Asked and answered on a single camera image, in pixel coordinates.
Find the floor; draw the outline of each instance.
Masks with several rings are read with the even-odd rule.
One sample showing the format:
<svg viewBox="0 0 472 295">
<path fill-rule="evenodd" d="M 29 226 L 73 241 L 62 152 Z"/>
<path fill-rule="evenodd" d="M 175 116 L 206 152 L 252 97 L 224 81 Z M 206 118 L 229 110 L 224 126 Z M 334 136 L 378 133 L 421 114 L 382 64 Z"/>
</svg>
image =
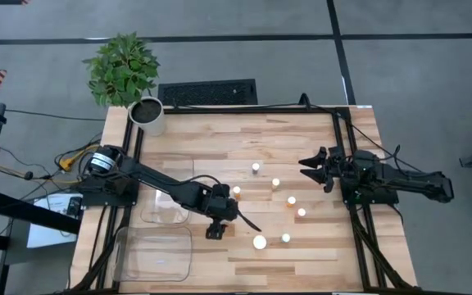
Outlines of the floor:
<svg viewBox="0 0 472 295">
<path fill-rule="evenodd" d="M 472 33 L 470 0 L 335 0 L 342 34 Z M 100 38 L 222 34 L 332 34 L 326 1 L 41 0 L 0 6 L 0 39 Z M 421 287 L 472 293 L 472 39 L 345 40 L 359 105 L 373 105 L 383 144 L 423 170 L 442 170 L 456 198 L 443 205 L 401 194 L 401 209 Z M 8 71 L 0 102 L 8 108 L 103 118 L 80 62 L 98 44 L 0 45 Z M 261 104 L 345 104 L 342 68 L 332 39 L 154 43 L 159 83 L 255 79 Z M 53 157 L 86 143 L 102 122 L 7 114 L 1 146 L 22 161 L 54 170 Z M 24 169 L 6 153 L 0 165 Z M 21 196 L 36 184 L 0 175 L 0 192 Z M 8 294 L 62 290 L 73 245 L 46 250 L 11 268 Z"/>
</svg>

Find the potted plant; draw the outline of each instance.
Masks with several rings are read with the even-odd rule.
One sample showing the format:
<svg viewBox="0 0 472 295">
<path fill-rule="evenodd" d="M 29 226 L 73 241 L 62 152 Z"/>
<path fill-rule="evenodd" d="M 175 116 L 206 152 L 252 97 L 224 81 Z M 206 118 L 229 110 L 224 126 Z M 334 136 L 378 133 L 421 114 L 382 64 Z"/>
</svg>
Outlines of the potted plant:
<svg viewBox="0 0 472 295">
<path fill-rule="evenodd" d="M 88 86 L 98 105 L 126 107 L 130 119 L 146 134 L 163 133 L 163 106 L 150 92 L 156 87 L 154 79 L 160 64 L 136 33 L 118 34 L 99 48 L 95 58 L 84 63 L 90 69 Z"/>
</svg>

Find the clear plastic container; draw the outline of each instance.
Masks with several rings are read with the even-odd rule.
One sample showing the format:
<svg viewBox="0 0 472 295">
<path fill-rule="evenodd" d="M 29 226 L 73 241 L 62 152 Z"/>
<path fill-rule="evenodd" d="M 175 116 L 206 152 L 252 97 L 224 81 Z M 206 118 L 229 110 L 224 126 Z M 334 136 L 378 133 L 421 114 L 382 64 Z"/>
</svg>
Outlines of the clear plastic container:
<svg viewBox="0 0 472 295">
<path fill-rule="evenodd" d="M 170 177 L 183 181 L 194 176 L 194 161 L 191 157 L 158 155 L 158 158 L 143 157 L 142 163 Z M 154 188 L 145 188 L 145 207 L 141 220 L 162 225 L 185 225 L 190 211 L 174 202 L 170 195 Z"/>
<path fill-rule="evenodd" d="M 192 260 L 189 229 L 120 229 L 114 244 L 114 280 L 179 282 L 187 279 Z"/>
</svg>

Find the green leaves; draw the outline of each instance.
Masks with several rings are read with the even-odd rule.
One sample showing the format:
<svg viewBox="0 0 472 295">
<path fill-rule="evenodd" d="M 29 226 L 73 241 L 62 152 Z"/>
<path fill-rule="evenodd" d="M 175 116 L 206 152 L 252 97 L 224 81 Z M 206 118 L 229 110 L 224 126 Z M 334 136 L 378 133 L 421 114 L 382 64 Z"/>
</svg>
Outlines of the green leaves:
<svg viewBox="0 0 472 295">
<path fill-rule="evenodd" d="M 99 48 L 96 57 L 83 63 L 90 70 L 88 87 L 96 103 L 118 107 L 138 102 L 144 90 L 155 88 L 153 79 L 160 65 L 136 33 L 118 34 Z"/>
</svg>

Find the wooden table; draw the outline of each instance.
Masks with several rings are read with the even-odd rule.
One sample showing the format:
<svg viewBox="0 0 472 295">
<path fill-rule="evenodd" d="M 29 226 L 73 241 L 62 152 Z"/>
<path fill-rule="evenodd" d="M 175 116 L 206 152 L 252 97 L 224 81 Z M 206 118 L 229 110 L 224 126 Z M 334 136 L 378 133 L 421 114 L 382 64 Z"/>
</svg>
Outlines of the wooden table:
<svg viewBox="0 0 472 295">
<path fill-rule="evenodd" d="M 380 142 L 372 108 L 350 107 L 352 123 L 377 143 Z M 231 187 L 241 189 L 239 207 L 256 223 L 267 238 L 264 250 L 255 250 L 252 240 L 257 234 L 241 219 L 235 220 L 221 241 L 205 239 L 211 222 L 192 214 L 186 225 L 193 235 L 192 265 L 183 282 L 121 282 L 121 293 L 137 292 L 324 292 L 361 291 L 361 278 L 352 238 L 348 211 L 342 203 L 339 185 L 324 193 L 299 170 L 297 161 L 312 157 L 320 146 L 336 145 L 333 122 L 325 114 L 245 114 L 245 115 L 166 115 L 166 132 L 160 137 L 143 139 L 140 161 L 160 168 L 170 168 L 166 161 L 190 157 L 194 174 L 209 174 Z M 127 112 L 110 108 L 103 131 L 102 144 L 120 146 Z M 348 147 L 343 122 L 344 144 Z M 131 138 L 134 150 L 135 132 Z M 356 133 L 359 149 L 383 153 Z M 251 164 L 261 165 L 253 175 Z M 271 180 L 279 178 L 278 190 L 271 190 Z M 130 227 L 151 225 L 143 220 L 143 209 L 154 191 L 140 189 L 133 208 Z M 289 196 L 297 198 L 294 209 L 287 208 Z M 296 217 L 296 208 L 307 211 Z M 102 208 L 84 213 L 74 260 L 72 285 L 77 284 L 89 267 L 90 253 Z M 372 206 L 379 247 L 403 279 L 416 284 L 406 237 L 400 217 L 388 206 Z M 102 250 L 107 218 L 104 219 L 97 255 Z M 280 236 L 289 233 L 290 243 Z M 372 258 L 365 250 L 370 280 L 376 285 Z M 111 262 L 107 284 L 111 285 Z"/>
</svg>

